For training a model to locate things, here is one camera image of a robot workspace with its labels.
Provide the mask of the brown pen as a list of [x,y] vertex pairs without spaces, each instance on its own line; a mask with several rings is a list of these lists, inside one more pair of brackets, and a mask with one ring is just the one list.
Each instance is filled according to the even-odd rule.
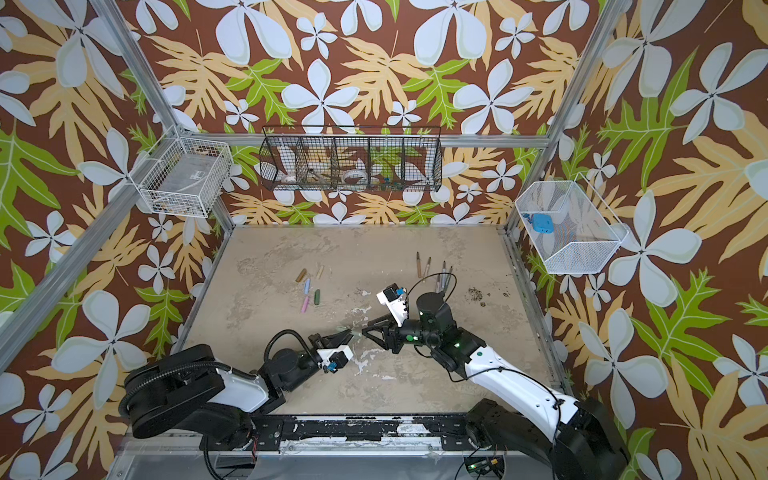
[[422,278],[423,273],[422,273],[421,256],[420,256],[420,252],[418,251],[416,252],[416,269],[417,269],[417,278],[419,279]]

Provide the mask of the light blue pen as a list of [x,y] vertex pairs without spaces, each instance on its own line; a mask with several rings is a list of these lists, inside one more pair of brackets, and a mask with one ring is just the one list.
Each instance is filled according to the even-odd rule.
[[447,265],[446,265],[446,263],[447,262],[445,260],[442,263],[441,275],[439,276],[439,283],[438,283],[438,291],[439,292],[443,292],[444,289],[445,289],[445,287],[444,287],[444,284],[445,284],[445,274],[447,273]]

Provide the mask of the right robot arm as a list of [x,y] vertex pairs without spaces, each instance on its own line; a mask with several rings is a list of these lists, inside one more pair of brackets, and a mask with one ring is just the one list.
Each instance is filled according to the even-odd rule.
[[600,402],[560,393],[513,366],[457,325],[444,294],[420,295],[415,319],[405,289],[392,284],[377,299],[388,312],[363,328],[364,337],[394,354],[406,345],[426,348],[452,382],[472,382],[494,394],[466,416],[476,449],[520,452],[548,466],[556,479],[617,479],[628,467],[627,444]]

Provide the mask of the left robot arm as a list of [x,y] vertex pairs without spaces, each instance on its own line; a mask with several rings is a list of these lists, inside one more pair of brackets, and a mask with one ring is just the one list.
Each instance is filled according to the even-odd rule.
[[139,439],[172,429],[196,432],[202,446],[236,450],[255,437],[254,419],[286,402],[285,394],[319,372],[336,373],[353,358],[349,329],[308,339],[285,329],[267,344],[263,365],[244,372],[200,344],[132,371],[118,406]]

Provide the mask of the blue object in basket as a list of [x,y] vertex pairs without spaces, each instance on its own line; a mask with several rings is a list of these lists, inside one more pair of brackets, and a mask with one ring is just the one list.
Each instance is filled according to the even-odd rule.
[[550,215],[547,214],[541,214],[541,213],[525,213],[523,214],[523,219],[527,222],[527,224],[531,227],[531,229],[536,233],[541,234],[553,234],[555,227],[553,220]]

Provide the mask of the white mesh basket right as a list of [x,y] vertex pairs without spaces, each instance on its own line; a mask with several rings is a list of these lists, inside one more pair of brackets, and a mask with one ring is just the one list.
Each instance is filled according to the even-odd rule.
[[[516,199],[515,207],[552,275],[600,273],[629,236],[629,228],[582,174],[576,180],[535,181]],[[550,215],[554,233],[534,232],[523,219],[525,213]]]

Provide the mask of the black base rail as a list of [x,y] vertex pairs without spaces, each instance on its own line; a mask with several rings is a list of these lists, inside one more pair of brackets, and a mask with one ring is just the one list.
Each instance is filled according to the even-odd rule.
[[286,454],[300,451],[463,452],[511,447],[481,429],[467,413],[415,415],[264,415],[224,439],[203,438],[211,451]]

